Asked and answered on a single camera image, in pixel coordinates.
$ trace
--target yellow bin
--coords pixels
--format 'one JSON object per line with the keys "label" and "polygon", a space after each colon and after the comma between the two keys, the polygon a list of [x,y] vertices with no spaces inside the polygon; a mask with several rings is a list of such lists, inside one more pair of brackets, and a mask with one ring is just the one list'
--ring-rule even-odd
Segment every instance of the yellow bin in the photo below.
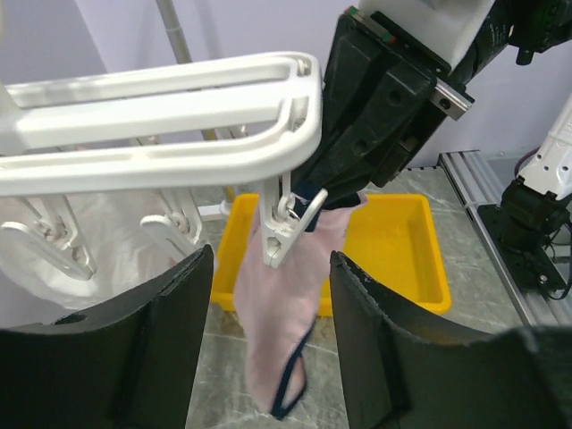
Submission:
{"label": "yellow bin", "polygon": [[[427,199],[421,195],[367,197],[368,204],[351,216],[343,252],[378,282],[435,314],[446,313],[450,290]],[[225,311],[234,310],[232,291],[257,201],[254,194],[234,201],[218,250],[211,300]],[[329,281],[324,282],[319,315],[332,315]]]}

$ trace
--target drying rack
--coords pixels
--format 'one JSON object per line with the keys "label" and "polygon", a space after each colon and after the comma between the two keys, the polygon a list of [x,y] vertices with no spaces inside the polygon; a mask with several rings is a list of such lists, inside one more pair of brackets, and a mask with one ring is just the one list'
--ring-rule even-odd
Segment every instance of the drying rack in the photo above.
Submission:
{"label": "drying rack", "polygon": [[[96,261],[65,195],[160,191],[166,213],[141,225],[184,257],[204,244],[201,211],[209,215],[190,189],[255,183],[264,260],[278,267],[327,197],[322,190],[301,219],[291,214],[290,171],[311,156],[321,137],[321,89],[317,60],[292,52],[2,86],[0,198],[24,204],[40,198],[48,216],[36,212],[34,225],[4,223],[1,233],[87,280]],[[273,125],[236,139],[154,144],[153,137],[140,137],[260,122]],[[65,150],[121,139],[143,144]],[[56,147],[63,151],[22,155]]]}

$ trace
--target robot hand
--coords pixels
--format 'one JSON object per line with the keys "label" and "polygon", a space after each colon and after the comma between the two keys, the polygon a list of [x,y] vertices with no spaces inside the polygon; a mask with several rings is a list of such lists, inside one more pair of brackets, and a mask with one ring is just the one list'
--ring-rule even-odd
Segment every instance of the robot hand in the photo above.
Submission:
{"label": "robot hand", "polygon": [[470,108],[466,84],[506,46],[524,65],[571,38],[572,0],[362,0],[338,20],[322,141],[293,184],[324,187],[328,201],[384,186]]}

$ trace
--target gray floor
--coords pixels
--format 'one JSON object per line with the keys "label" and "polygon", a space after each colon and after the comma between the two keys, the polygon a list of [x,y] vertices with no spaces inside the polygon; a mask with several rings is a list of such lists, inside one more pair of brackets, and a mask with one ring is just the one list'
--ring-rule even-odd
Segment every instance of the gray floor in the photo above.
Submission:
{"label": "gray floor", "polygon": [[[376,188],[370,192],[379,192]],[[429,198],[449,278],[453,307],[448,319],[486,332],[520,324],[501,280],[441,169],[403,172],[384,193]],[[201,191],[201,204],[219,198]],[[209,227],[216,245],[223,224]],[[246,342],[234,314],[211,306],[189,407],[188,428],[347,428],[332,319],[321,319],[305,350],[308,392],[283,423],[257,411],[244,382]]]}

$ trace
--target metal frame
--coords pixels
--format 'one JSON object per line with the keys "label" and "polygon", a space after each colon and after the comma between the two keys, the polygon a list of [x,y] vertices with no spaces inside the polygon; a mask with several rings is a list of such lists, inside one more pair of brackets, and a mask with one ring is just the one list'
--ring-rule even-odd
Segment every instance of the metal frame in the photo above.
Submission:
{"label": "metal frame", "polygon": [[499,204],[504,188],[483,155],[478,151],[442,154],[439,164],[464,205],[523,323],[572,324],[572,297],[554,301],[545,299],[539,293],[524,293],[513,281],[494,247],[476,209],[481,204]]}

